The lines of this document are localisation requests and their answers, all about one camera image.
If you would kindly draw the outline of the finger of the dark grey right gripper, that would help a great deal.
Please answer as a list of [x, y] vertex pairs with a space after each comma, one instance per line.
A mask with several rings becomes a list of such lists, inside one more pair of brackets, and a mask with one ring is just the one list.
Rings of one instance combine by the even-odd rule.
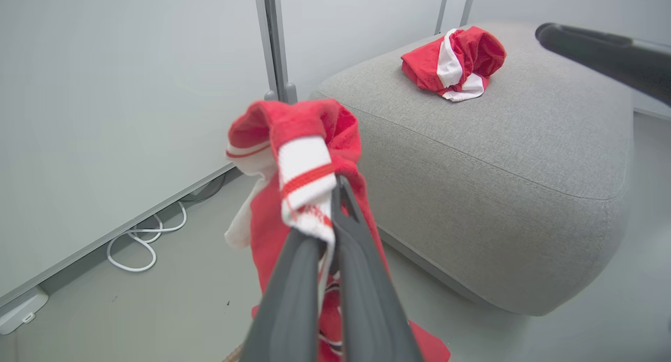
[[544, 23], [535, 38], [547, 51], [670, 105], [670, 46], [578, 28]]

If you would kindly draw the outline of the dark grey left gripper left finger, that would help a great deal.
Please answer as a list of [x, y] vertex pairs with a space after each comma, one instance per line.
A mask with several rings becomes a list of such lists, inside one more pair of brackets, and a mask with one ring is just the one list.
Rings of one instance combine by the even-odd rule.
[[262, 295], [241, 361], [317, 360], [320, 240], [292, 229]]

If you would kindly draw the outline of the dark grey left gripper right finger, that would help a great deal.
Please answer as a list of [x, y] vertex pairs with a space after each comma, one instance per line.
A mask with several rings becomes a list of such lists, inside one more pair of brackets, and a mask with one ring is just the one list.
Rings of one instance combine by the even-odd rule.
[[345, 360], [424, 360], [354, 190], [342, 175], [332, 198]]

